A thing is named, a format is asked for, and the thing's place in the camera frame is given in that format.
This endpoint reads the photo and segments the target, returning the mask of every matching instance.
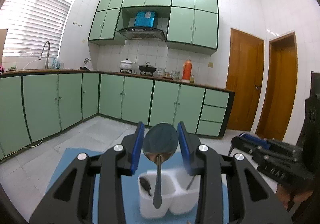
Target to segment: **metal screw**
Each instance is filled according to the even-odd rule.
[[[120,152],[123,150],[123,146],[122,145],[115,145],[113,147],[113,150],[115,150],[116,152]]]
[[[236,154],[235,155],[235,158],[238,160],[238,161],[242,161],[244,159],[244,155],[243,154]]]
[[[206,145],[200,145],[200,146],[198,147],[198,149],[199,149],[200,151],[202,151],[202,152],[206,152],[206,151],[209,150],[209,147],[206,146]]]
[[[81,153],[81,154],[78,154],[77,158],[78,160],[82,161],[87,158],[87,155],[85,153]]]

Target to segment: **range hood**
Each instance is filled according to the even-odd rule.
[[[145,39],[158,39],[164,40],[164,32],[158,28],[147,26],[134,26],[124,28],[118,31],[128,40],[145,40]]]

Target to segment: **black pot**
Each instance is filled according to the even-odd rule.
[[[157,70],[154,66],[150,65],[150,62],[147,62],[145,65],[139,65],[140,74],[145,73],[151,73],[151,76],[153,76],[153,73]]]

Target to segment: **blue gripper pad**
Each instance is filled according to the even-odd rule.
[[[134,147],[132,149],[132,154],[131,154],[131,167],[130,171],[132,174],[134,174],[138,168],[139,164],[139,159],[140,159],[140,154],[141,154],[141,149],[142,149],[142,144],[143,144],[143,138],[144,138],[144,124],[138,124],[138,129],[136,129],[137,133],[137,138],[134,143]]]
[[[184,168],[189,173],[191,171],[190,151],[188,149],[186,137],[180,123],[178,124],[178,140],[179,140]]]
[[[247,140],[249,140],[249,141],[252,141],[252,142],[256,143],[258,146],[262,146],[262,147],[263,147],[264,149],[266,149],[266,150],[269,150],[269,149],[270,149],[270,144],[268,144],[267,141],[262,140],[262,139],[260,139],[260,138],[258,138],[258,137],[255,137],[255,136],[253,136],[253,135],[251,135],[251,134],[241,133],[241,134],[239,134],[239,137],[242,137],[242,138],[244,138],[244,139],[247,139]]]

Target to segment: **power cord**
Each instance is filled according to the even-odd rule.
[[[37,145],[35,145],[35,146],[31,146],[31,147],[22,147],[22,148],[20,148],[19,150],[14,151],[13,153],[10,153],[9,155],[6,155],[5,157],[1,158],[1,159],[0,159],[0,162],[1,162],[2,160],[4,160],[4,159],[8,158],[9,156],[12,156],[13,154],[15,154],[16,152],[18,152],[18,151],[20,151],[20,150],[22,150],[22,149],[37,147],[37,146],[39,146],[39,145],[41,145],[41,144],[42,144],[42,141],[43,141],[43,138],[41,139],[40,143],[38,143],[38,144],[37,144]]]

